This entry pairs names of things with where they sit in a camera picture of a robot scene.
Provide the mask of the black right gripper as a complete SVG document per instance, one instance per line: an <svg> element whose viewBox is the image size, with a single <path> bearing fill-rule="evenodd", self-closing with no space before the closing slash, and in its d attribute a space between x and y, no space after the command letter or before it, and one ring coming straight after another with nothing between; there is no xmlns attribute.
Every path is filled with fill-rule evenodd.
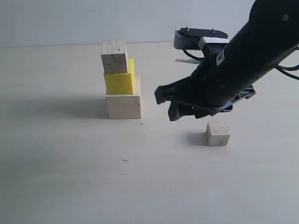
<svg viewBox="0 0 299 224"><path fill-rule="evenodd" d="M190 76L157 87L157 104L171 103L170 121L231 111L234 103L256 93L256 76L250 68L254 51L252 46L204 46L204 57Z"/></svg>

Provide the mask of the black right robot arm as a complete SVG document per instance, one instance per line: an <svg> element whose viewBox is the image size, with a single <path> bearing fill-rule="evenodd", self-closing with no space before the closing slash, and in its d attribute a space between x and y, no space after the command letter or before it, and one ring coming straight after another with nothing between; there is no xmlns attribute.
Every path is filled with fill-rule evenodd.
<svg viewBox="0 0 299 224"><path fill-rule="evenodd" d="M155 90L157 104L170 103L170 121L230 112L255 94L253 84L271 70L289 74L291 68L280 63L299 48L299 3L256 0L233 38L215 29L183 27L175 31L173 46L203 56L191 75Z"/></svg>

